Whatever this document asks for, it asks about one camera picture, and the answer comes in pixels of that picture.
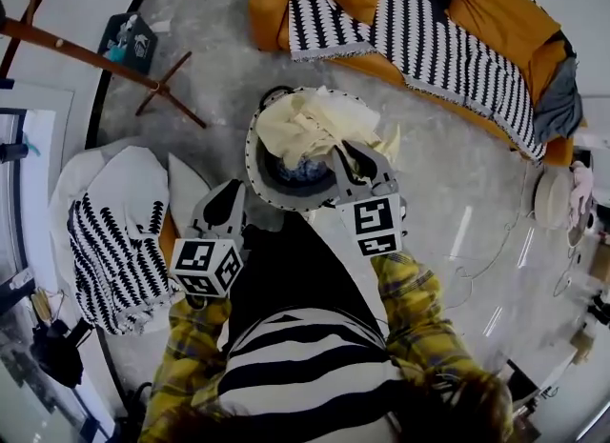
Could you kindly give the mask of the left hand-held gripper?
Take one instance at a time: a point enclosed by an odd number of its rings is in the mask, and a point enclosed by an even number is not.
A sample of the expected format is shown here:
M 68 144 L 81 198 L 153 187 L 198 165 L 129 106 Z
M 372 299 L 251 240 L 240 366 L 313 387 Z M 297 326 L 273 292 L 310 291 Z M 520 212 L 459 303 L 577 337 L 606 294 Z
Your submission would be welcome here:
M 170 277 L 188 303 L 202 309 L 227 298 L 244 267 L 241 234 L 246 188 L 232 179 L 211 190 L 193 210 L 190 238 L 174 242 Z

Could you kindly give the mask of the blue checked shirt clothes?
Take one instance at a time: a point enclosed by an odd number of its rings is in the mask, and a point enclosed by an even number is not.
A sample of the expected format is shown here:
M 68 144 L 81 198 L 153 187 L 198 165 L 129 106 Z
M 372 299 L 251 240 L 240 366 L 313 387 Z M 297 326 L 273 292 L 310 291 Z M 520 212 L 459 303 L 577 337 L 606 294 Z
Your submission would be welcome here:
M 304 157 L 299 159 L 294 169 L 290 169 L 282 160 L 277 163 L 276 169 L 283 180 L 298 184 L 317 183 L 331 173 L 324 161 Z

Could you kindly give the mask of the woven white grey laundry basket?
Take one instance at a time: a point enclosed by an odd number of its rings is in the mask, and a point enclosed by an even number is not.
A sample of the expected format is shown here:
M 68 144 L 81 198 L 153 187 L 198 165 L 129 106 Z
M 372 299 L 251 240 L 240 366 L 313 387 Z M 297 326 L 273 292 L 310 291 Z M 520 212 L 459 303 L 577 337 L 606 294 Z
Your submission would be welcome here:
M 266 203 L 280 210 L 312 211 L 333 201 L 335 197 L 338 196 L 331 159 L 328 163 L 325 162 L 331 170 L 331 173 L 323 180 L 310 184 L 287 182 L 277 173 L 276 166 L 280 159 L 266 150 L 254 129 L 259 114 L 275 103 L 279 98 L 296 91 L 307 89 L 315 90 L 315 88 L 291 88 L 288 86 L 276 86 L 268 90 L 261 97 L 258 108 L 254 112 L 248 128 L 245 145 L 245 163 L 251 185 L 256 195 Z M 347 92 L 338 92 L 361 100 L 359 97 L 353 96 Z

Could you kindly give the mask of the cream yellow garment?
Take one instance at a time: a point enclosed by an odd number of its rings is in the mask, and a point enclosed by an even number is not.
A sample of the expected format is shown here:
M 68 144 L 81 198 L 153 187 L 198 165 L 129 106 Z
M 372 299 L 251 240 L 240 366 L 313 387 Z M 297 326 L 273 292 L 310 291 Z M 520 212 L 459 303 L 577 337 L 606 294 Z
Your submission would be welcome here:
M 361 100 L 322 86 L 282 96 L 259 114 L 254 129 L 266 150 L 294 171 L 306 160 L 328 163 L 332 149 L 344 150 L 343 143 L 348 140 L 364 144 L 394 162 L 399 151 L 399 127 L 379 136 L 379 120 L 380 114 Z

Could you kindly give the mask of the grey clothes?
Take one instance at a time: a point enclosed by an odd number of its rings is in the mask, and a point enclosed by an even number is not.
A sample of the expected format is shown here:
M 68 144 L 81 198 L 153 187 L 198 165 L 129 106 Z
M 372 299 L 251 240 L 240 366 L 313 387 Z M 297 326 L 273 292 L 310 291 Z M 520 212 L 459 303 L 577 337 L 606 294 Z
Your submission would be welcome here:
M 574 56 L 561 62 L 536 104 L 533 126 L 538 144 L 557 137 L 570 138 L 580 126 L 583 109 L 576 81 L 577 68 L 578 62 Z

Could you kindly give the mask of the person's left forearm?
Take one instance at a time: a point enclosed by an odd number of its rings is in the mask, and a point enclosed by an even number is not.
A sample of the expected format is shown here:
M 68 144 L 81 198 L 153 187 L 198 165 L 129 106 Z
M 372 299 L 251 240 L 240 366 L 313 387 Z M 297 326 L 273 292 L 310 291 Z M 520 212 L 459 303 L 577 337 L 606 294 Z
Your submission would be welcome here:
M 215 299 L 200 310 L 191 307 L 186 299 L 174 304 L 169 313 L 170 335 L 163 362 L 187 360 L 208 377 L 219 373 L 226 357 L 217 342 L 231 311 L 228 298 Z

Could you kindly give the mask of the person's right forearm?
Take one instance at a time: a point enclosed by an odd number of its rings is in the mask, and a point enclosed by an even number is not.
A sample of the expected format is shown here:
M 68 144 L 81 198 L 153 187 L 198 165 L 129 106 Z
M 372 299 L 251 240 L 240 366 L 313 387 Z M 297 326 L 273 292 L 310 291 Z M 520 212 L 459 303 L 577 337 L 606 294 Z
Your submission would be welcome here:
M 371 263 L 387 314 L 390 353 L 424 370 L 475 370 L 478 364 L 443 316 L 437 276 L 408 252 L 376 256 Z

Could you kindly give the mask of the black white patterned blanket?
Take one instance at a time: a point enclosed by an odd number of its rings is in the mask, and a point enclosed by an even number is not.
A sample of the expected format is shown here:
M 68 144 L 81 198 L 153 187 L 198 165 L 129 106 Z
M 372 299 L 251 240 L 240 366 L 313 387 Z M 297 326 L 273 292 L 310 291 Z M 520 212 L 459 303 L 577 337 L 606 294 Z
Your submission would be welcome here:
M 168 174 L 154 154 L 128 146 L 72 201 L 75 297 L 88 323 L 112 335 L 141 334 L 171 305 L 160 244 L 169 199 Z

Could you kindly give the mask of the black white patterned sofa throw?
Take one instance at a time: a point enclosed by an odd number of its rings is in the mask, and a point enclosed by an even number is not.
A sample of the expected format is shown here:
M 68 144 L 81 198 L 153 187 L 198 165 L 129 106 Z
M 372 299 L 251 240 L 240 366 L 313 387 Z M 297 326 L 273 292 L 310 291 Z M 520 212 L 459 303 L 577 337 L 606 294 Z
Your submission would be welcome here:
M 379 54 L 406 86 L 494 122 L 529 158 L 546 153 L 534 130 L 534 107 L 518 66 L 429 0 L 378 0 L 372 24 L 334 0 L 290 0 L 289 45 L 295 61 Z

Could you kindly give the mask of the orange sofa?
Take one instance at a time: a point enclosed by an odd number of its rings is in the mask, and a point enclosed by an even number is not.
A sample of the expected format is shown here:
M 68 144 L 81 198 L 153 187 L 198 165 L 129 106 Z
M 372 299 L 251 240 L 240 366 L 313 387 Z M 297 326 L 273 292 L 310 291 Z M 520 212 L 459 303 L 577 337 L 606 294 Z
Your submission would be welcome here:
M 446 16 L 450 19 L 448 15 L 448 9 L 452 0 L 429 1 L 433 5 L 434 13 L 439 14 L 441 16 Z M 259 49 L 266 51 L 283 50 L 291 54 L 289 45 L 288 24 L 289 2 L 290 0 L 249 1 L 249 16 L 253 39 Z M 576 58 L 572 46 L 567 37 L 563 34 L 561 27 L 560 30 L 556 34 L 554 34 L 547 42 L 556 38 L 563 38 L 565 40 L 566 51 L 568 52 L 567 58 L 571 56 L 574 56 Z M 424 96 L 427 99 L 447 108 L 448 110 L 457 113 L 458 115 L 472 122 L 476 126 L 490 132 L 495 137 L 508 144 L 513 150 L 519 151 L 523 156 L 529 158 L 511 141 L 507 134 L 494 122 L 485 119 L 484 117 L 462 107 L 461 105 L 445 101 L 441 98 L 435 97 L 423 91 L 417 91 L 408 88 L 398 69 L 394 67 L 389 60 L 379 54 L 367 54 L 353 57 L 339 57 L 334 59 L 320 60 L 330 60 L 336 62 L 340 65 L 366 73 L 373 77 L 379 78 L 387 83 L 396 85 L 398 87 L 413 91 L 421 96 Z M 553 166 L 569 165 L 572 161 L 574 151 L 573 136 L 574 134 L 567 139 L 557 137 L 556 139 L 550 142 L 544 143 L 543 145 L 545 145 L 546 147 L 546 153 L 543 155 L 543 157 L 540 160 L 533 160 L 531 158 L 529 159 L 533 161 L 542 161 L 548 165 Z

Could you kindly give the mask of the dark waste bin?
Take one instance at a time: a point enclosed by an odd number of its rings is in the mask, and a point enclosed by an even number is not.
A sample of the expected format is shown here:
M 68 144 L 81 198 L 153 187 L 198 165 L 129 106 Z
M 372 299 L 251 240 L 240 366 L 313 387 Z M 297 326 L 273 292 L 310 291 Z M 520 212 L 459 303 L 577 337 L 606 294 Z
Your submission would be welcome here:
M 108 60 L 148 75 L 158 38 L 138 12 L 113 15 L 97 53 Z

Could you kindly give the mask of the white round stool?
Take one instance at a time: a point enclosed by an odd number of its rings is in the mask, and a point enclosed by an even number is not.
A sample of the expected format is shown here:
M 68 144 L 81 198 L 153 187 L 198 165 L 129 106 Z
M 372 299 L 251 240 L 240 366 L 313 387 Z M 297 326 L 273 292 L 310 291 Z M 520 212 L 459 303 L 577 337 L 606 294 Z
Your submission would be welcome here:
M 572 185 L 568 169 L 551 168 L 542 173 L 534 192 L 534 216 L 541 227 L 548 230 L 567 227 Z

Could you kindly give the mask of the yellow wooden hanger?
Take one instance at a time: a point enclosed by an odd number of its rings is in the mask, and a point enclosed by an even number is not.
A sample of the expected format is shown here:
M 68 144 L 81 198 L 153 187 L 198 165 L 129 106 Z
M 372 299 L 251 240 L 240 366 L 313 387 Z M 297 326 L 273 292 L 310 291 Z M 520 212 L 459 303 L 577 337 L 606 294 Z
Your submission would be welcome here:
M 30 302 L 38 318 L 43 323 L 50 325 L 60 319 L 66 298 L 64 291 L 49 292 L 44 289 L 36 289 L 30 296 Z

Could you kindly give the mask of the black backpack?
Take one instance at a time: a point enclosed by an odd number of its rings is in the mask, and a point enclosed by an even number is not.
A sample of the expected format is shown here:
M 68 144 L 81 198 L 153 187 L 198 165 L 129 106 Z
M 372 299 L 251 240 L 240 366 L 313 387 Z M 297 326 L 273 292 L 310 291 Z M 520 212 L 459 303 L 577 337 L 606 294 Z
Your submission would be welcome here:
M 84 371 L 79 346 L 91 331 L 92 325 L 84 319 L 71 329 L 61 319 L 50 325 L 39 323 L 32 330 L 30 354 L 46 375 L 62 386 L 74 389 L 81 384 Z

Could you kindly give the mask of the large window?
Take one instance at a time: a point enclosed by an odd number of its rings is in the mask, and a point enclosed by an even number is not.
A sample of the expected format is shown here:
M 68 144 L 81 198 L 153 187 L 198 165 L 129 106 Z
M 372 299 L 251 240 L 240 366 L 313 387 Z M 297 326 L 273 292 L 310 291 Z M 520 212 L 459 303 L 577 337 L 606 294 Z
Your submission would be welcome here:
M 38 324 L 30 297 L 36 289 L 64 291 L 60 319 L 80 315 L 55 265 L 50 233 L 51 132 L 54 114 L 0 108 L 0 144 L 23 133 L 41 152 L 0 164 L 0 439 L 21 443 L 107 443 L 113 417 L 84 375 L 62 386 L 30 353 Z

